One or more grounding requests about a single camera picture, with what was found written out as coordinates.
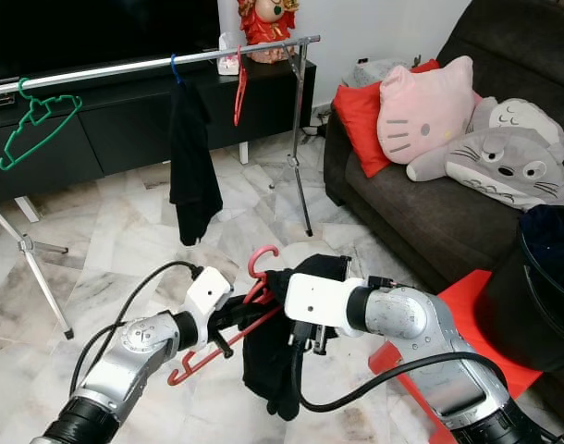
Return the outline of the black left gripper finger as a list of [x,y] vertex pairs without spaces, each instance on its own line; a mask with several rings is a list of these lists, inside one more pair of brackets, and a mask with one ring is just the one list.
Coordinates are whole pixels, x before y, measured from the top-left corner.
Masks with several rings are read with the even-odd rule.
[[232,297],[227,301],[228,323],[253,323],[274,309],[274,293],[269,289]]

